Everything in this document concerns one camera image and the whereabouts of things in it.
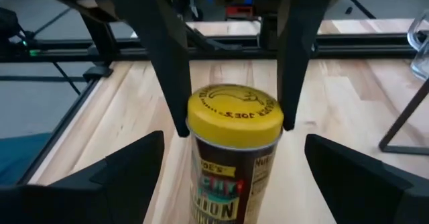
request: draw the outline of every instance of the yellow plastic lid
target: yellow plastic lid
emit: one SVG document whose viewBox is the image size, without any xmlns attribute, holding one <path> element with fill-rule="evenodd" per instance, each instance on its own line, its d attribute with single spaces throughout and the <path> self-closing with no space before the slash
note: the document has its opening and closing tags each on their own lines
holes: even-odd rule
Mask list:
<svg viewBox="0 0 429 224">
<path fill-rule="evenodd" d="M 228 148 L 259 148 L 282 132 L 283 113 L 267 93 L 240 85 L 209 85 L 188 101 L 188 126 L 198 137 Z"/>
</svg>

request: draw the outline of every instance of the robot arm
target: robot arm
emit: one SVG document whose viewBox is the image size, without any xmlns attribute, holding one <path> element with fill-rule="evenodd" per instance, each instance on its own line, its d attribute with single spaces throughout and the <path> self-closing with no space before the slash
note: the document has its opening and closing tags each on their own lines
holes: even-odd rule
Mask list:
<svg viewBox="0 0 429 224">
<path fill-rule="evenodd" d="M 186 137 L 186 106 L 191 95 L 187 40 L 199 36 L 177 17 L 168 0 L 60 1 L 97 21 L 120 20 L 134 29 L 149 52 L 178 134 Z M 294 128 L 312 46 L 333 1 L 253 0 L 256 14 L 262 17 L 260 47 L 277 51 L 278 100 L 285 130 Z"/>
</svg>

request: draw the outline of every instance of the wooden table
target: wooden table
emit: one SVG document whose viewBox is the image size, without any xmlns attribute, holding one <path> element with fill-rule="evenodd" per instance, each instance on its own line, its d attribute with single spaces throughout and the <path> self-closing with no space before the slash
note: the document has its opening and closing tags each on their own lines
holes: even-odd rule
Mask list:
<svg viewBox="0 0 429 224">
<path fill-rule="evenodd" d="M 405 32 L 411 20 L 325 21 L 320 33 Z M 196 23 L 206 35 L 256 34 L 249 22 Z M 304 156 L 304 138 L 317 133 L 404 170 L 429 178 L 429 159 L 383 154 L 377 143 L 422 81 L 409 60 L 313 60 L 300 99 L 296 128 L 280 140 L 259 223 L 328 224 L 334 219 Z M 233 82 L 276 96 L 273 60 L 191 62 L 192 87 Z M 49 184 L 141 138 L 163 130 L 162 172 L 145 223 L 187 223 L 190 144 L 175 132 L 149 62 L 116 62 L 100 80 L 30 183 Z M 429 101 L 424 101 L 392 144 L 428 143 Z"/>
</svg>

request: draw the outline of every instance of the black metal stand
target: black metal stand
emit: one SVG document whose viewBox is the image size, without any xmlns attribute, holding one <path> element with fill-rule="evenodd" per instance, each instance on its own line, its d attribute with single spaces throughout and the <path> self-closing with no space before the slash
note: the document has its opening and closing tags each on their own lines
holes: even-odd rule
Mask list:
<svg viewBox="0 0 429 224">
<path fill-rule="evenodd" d="M 401 129 L 404 123 L 410 118 L 413 112 L 418 108 L 420 103 L 429 93 L 429 79 L 424 82 L 422 87 L 414 95 L 407 107 L 402 111 L 401 115 L 396 119 L 395 123 L 390 127 L 389 131 L 384 135 L 379 143 L 379 149 L 382 152 L 396 154 L 416 154 L 429 156 L 429 148 L 414 147 L 414 146 L 388 146 L 389 142 L 395 137 L 396 133 Z"/>
</svg>

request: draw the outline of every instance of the glass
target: glass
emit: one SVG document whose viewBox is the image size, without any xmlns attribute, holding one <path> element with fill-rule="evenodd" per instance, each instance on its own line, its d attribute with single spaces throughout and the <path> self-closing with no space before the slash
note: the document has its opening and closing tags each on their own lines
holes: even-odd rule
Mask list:
<svg viewBox="0 0 429 224">
<path fill-rule="evenodd" d="M 423 24 L 428 25 L 428 22 L 425 20 L 428 16 L 429 10 L 425 10 L 421 16 L 414 20 L 407 34 L 408 42 L 418 51 L 416 57 L 411 63 L 411 69 L 412 72 L 422 80 L 429 78 L 429 34 L 424 42 L 421 42 L 418 39 L 418 30 Z"/>
</svg>

